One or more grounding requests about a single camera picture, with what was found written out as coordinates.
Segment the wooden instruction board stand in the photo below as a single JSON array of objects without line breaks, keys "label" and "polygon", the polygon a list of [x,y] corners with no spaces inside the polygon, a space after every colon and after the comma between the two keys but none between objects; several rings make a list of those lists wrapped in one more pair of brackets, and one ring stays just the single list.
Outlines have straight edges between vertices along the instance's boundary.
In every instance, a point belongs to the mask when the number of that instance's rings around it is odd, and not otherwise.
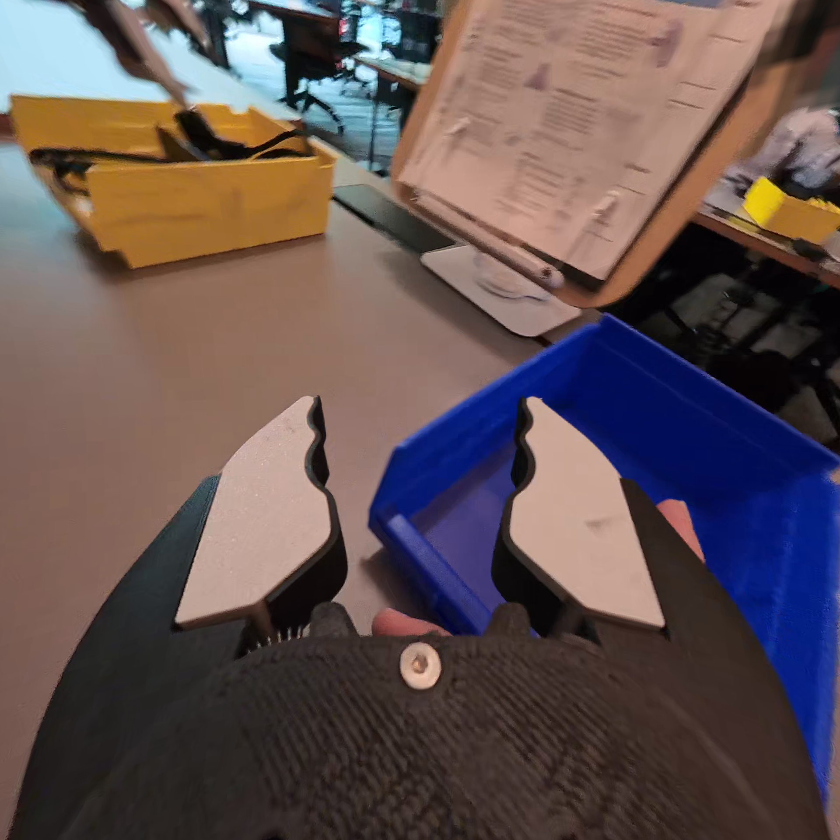
[{"label": "wooden instruction board stand", "polygon": [[766,112],[792,2],[461,2],[392,164],[422,264],[537,338],[619,301]]}]

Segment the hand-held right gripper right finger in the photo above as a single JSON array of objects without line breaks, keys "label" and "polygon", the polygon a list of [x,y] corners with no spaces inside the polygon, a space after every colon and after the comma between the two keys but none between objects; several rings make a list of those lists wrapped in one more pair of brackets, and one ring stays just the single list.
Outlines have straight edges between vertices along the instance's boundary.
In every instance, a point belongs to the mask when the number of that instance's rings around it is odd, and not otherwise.
[{"label": "hand-held right gripper right finger", "polygon": [[621,478],[610,460],[537,396],[518,405],[512,493],[491,578],[538,636],[597,635],[596,623],[666,629]]}]

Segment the person's right hand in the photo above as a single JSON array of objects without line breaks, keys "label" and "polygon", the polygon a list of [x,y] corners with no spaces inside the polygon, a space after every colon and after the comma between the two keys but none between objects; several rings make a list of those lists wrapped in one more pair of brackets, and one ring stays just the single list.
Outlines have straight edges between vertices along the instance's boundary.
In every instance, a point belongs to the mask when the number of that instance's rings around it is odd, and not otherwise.
[{"label": "person's right hand", "polygon": [[[657,508],[700,562],[705,563],[705,554],[700,546],[687,504],[682,500],[666,499],[659,502]],[[374,616],[371,633],[374,637],[420,637],[429,634],[446,637],[450,635],[447,630],[435,623],[409,616],[392,607],[386,607]]]}]

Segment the grey desk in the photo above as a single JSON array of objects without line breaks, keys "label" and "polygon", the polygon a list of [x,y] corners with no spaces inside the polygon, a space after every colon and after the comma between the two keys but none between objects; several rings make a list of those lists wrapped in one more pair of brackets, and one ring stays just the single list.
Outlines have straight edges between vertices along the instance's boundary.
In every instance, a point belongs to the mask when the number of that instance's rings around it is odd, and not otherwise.
[{"label": "grey desk", "polygon": [[540,352],[342,206],[324,236],[126,269],[2,143],[2,837],[99,607],[197,485],[320,395],[356,626],[426,617],[368,528],[394,447]]}]

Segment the yellow plastic bin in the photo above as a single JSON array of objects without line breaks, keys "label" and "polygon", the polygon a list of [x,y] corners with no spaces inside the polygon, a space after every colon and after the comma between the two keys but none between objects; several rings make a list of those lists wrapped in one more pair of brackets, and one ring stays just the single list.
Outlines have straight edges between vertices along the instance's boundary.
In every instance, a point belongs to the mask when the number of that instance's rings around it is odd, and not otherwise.
[{"label": "yellow plastic bin", "polygon": [[839,228],[837,205],[821,197],[795,197],[765,177],[750,186],[742,209],[764,231],[812,245],[824,245]]},{"label": "yellow plastic bin", "polygon": [[[197,154],[163,101],[14,94],[14,137],[28,159],[41,147],[149,154],[171,164],[103,162],[87,173],[88,196],[58,188],[46,168],[29,164],[48,194],[101,252],[132,268],[272,245],[325,233],[339,156],[310,140],[304,159],[174,161],[165,148]],[[220,136],[258,145],[298,129],[256,108],[216,103],[196,108]]]}]

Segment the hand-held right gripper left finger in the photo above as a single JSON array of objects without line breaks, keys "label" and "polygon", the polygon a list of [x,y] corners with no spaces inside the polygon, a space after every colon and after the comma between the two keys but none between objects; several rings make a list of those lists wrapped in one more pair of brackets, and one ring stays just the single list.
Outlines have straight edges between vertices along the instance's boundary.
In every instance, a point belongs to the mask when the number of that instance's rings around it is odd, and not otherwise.
[{"label": "hand-held right gripper left finger", "polygon": [[245,620],[255,634],[301,634],[348,573],[328,488],[321,398],[305,395],[245,442],[223,468],[175,625]]}]

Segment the blue plastic bin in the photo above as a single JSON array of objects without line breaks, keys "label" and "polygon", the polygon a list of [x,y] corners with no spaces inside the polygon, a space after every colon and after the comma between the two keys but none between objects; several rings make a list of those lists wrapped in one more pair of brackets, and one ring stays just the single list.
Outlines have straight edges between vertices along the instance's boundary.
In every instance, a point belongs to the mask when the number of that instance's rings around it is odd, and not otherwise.
[{"label": "blue plastic bin", "polygon": [[478,634],[512,493],[518,404],[537,396],[653,502],[684,501],[707,566],[776,669],[823,802],[838,643],[838,457],[604,316],[488,384],[392,452],[369,527],[447,630]]}]

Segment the black office chair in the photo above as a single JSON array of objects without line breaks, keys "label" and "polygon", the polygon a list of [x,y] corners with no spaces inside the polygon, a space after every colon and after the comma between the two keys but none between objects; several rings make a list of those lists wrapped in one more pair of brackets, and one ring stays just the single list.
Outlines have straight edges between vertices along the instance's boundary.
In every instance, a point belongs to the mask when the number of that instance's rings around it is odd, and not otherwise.
[{"label": "black office chair", "polygon": [[282,40],[269,51],[283,65],[284,102],[300,113],[310,108],[322,110],[338,134],[344,135],[341,117],[312,93],[312,85],[356,79],[351,64],[363,46],[355,38],[354,15],[347,14],[342,2],[278,2],[276,16],[282,26]]}]

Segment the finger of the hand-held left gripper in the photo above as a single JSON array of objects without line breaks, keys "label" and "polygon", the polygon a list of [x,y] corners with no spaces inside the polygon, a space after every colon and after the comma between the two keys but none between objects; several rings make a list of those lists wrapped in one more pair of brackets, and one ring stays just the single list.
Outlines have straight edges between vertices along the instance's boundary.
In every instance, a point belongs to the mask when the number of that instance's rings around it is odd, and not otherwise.
[{"label": "finger of the hand-held left gripper", "polygon": [[159,85],[174,103],[186,107],[186,86],[152,43],[135,11],[121,1],[63,1],[96,29],[131,76]]}]

